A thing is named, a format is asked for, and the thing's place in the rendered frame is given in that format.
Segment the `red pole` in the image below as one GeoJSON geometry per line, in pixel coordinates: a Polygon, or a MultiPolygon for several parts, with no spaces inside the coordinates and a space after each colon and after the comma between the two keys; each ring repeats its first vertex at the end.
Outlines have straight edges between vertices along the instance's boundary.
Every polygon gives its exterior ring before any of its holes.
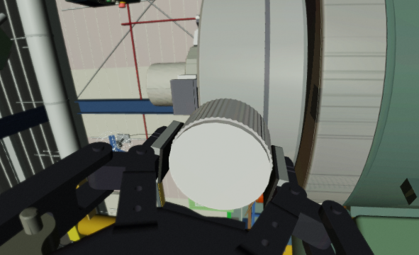
{"type": "Polygon", "coordinates": [[[159,20],[159,21],[140,21],[140,22],[130,22],[122,23],[122,26],[134,25],[134,24],[146,24],[146,23],[159,23],[159,22],[168,22],[168,21],[194,21],[196,18],[173,18],[169,20],[159,20]]]}
{"type": "MultiPolygon", "coordinates": [[[[131,20],[130,20],[129,4],[127,4],[127,13],[129,15],[129,23],[132,23],[131,20]]],[[[129,25],[129,27],[130,27],[130,39],[132,40],[133,60],[135,62],[135,71],[137,72],[138,93],[140,94],[140,100],[143,100],[143,98],[141,96],[140,77],[138,76],[137,54],[135,53],[135,43],[133,42],[132,25],[129,25]]],[[[147,139],[148,136],[147,136],[147,128],[146,128],[146,118],[145,118],[144,114],[143,114],[143,123],[145,124],[145,134],[146,134],[146,139],[147,139]]]]}

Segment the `white pillar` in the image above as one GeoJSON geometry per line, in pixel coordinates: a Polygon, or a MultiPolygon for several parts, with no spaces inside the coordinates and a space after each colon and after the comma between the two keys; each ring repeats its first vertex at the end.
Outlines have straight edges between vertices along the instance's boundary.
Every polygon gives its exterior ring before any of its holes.
{"type": "Polygon", "coordinates": [[[76,152],[79,145],[55,55],[45,2],[17,0],[17,5],[53,137],[63,159],[76,152]]]}

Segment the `yellow cylinder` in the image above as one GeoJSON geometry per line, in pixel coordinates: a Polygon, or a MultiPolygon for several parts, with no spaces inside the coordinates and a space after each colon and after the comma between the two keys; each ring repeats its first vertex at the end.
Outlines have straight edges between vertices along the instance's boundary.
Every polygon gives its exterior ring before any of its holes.
{"type": "Polygon", "coordinates": [[[116,217],[105,215],[95,215],[90,220],[84,217],[78,224],[78,230],[80,234],[90,235],[112,225],[115,221],[116,217]]]}

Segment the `gray box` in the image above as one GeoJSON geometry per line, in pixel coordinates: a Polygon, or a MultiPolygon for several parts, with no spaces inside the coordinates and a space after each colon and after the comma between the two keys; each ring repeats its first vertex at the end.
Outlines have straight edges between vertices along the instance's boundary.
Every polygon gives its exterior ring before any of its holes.
{"type": "Polygon", "coordinates": [[[171,80],[173,113],[191,115],[198,108],[195,79],[171,80]]]}

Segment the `red pipe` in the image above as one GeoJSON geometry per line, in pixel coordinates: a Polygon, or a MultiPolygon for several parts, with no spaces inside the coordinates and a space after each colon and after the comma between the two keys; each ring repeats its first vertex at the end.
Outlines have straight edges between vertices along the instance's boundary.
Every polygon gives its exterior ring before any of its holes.
{"type": "Polygon", "coordinates": [[[160,21],[140,21],[140,22],[130,22],[129,23],[122,23],[122,26],[134,25],[134,24],[146,24],[146,23],[159,23],[159,22],[168,22],[168,21],[194,21],[196,18],[173,18],[171,20],[160,20],[160,21]]]}
{"type": "MultiPolygon", "coordinates": [[[[127,4],[127,13],[129,15],[129,23],[132,23],[130,20],[129,4],[127,4]]],[[[130,25],[129,27],[130,27],[130,39],[132,40],[133,60],[135,61],[135,71],[137,72],[138,93],[140,94],[140,100],[143,100],[141,96],[140,77],[138,75],[137,54],[135,53],[135,43],[133,42],[133,31],[132,31],[132,26],[130,25]]],[[[145,134],[146,134],[146,139],[147,139],[148,137],[147,137],[147,128],[146,128],[146,118],[144,114],[143,114],[143,123],[145,124],[145,134]]]]}

